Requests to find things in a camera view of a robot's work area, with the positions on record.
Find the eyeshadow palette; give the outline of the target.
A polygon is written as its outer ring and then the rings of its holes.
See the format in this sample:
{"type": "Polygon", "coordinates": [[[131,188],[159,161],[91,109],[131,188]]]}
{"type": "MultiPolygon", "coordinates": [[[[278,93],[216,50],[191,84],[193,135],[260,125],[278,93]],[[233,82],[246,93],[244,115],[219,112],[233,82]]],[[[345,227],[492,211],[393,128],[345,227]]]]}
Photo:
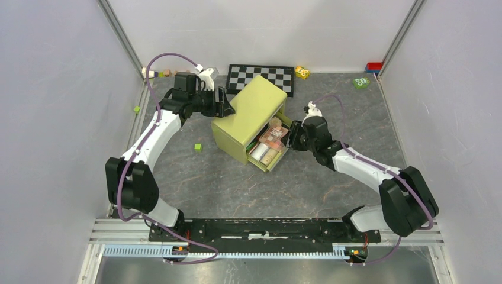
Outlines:
{"type": "Polygon", "coordinates": [[[289,133],[289,129],[282,126],[269,127],[258,141],[278,152],[282,152],[285,148],[282,139],[289,133]]]}

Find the beige foundation bottle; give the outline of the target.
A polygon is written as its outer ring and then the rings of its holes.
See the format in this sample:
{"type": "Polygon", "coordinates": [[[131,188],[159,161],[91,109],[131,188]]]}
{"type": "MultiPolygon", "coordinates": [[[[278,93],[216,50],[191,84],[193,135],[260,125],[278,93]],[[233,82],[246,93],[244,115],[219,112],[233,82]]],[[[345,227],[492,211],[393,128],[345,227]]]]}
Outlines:
{"type": "Polygon", "coordinates": [[[265,166],[269,166],[278,154],[279,154],[279,151],[277,151],[273,148],[269,148],[268,151],[260,159],[260,162],[262,164],[264,164],[265,166]]]}

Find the green makeup organizer box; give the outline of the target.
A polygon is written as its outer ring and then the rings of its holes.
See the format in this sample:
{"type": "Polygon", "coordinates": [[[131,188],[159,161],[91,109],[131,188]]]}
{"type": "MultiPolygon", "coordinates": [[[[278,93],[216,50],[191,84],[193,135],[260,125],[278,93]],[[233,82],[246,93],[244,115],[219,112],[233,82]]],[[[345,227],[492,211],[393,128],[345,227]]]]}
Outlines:
{"type": "Polygon", "coordinates": [[[287,95],[267,79],[257,75],[231,101],[236,113],[225,118],[215,118],[211,129],[216,145],[242,164],[251,162],[264,172],[270,172],[287,150],[279,152],[269,166],[250,156],[246,147],[258,141],[262,130],[268,128],[272,117],[281,119],[289,127],[292,120],[285,115],[287,95]]]}

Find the white bottle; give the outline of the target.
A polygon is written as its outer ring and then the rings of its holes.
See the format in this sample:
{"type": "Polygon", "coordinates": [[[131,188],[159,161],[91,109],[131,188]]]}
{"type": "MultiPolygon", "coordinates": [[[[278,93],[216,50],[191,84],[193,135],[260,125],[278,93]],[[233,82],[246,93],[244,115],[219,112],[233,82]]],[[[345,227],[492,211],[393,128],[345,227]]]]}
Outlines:
{"type": "Polygon", "coordinates": [[[268,150],[269,150],[268,145],[264,143],[259,143],[250,153],[250,156],[257,161],[260,161],[264,157],[264,155],[268,152],[268,150]]]}

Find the round powder jar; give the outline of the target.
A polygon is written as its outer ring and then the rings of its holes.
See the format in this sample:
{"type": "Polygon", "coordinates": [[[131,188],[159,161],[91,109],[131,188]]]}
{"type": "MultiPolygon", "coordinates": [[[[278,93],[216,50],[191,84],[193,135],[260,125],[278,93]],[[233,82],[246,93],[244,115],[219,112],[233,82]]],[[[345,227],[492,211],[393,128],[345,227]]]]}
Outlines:
{"type": "Polygon", "coordinates": [[[270,121],[268,122],[268,125],[270,127],[281,127],[282,126],[282,121],[278,117],[272,117],[270,121]]]}

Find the green tube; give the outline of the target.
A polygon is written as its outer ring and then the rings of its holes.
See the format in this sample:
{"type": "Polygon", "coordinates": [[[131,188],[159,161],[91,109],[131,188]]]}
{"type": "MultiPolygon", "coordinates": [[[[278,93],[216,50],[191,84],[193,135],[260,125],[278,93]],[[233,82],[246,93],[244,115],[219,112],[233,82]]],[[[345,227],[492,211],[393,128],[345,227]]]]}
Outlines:
{"type": "Polygon", "coordinates": [[[255,143],[251,143],[250,145],[248,145],[246,147],[246,151],[249,152],[253,147],[254,147],[255,143]]]}

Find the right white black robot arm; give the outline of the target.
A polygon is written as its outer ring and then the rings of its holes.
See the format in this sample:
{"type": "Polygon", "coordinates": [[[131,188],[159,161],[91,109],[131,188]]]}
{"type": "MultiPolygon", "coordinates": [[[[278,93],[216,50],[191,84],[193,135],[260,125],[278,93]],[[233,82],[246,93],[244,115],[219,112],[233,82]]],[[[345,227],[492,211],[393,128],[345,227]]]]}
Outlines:
{"type": "Polygon", "coordinates": [[[293,150],[312,152],[318,164],[354,178],[379,195],[380,205],[360,206],[345,215],[345,239],[358,241],[371,230],[391,230],[407,237],[416,230],[433,227],[439,207],[415,167],[391,167],[359,154],[332,138],[323,117],[293,121],[285,142],[293,150]]]}

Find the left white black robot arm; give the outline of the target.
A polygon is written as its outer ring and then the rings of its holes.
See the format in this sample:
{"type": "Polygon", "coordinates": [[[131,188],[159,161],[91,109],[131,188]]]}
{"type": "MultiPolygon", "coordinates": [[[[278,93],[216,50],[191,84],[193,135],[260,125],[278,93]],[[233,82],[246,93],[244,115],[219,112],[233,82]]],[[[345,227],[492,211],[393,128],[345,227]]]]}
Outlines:
{"type": "Polygon", "coordinates": [[[182,212],[161,199],[152,170],[169,140],[192,114],[216,118],[235,114],[225,88],[214,86],[217,76],[215,68],[198,74],[177,73],[140,138],[120,158],[111,157],[105,164],[109,201],[163,224],[163,233],[172,241],[185,236],[186,225],[182,212]]]}

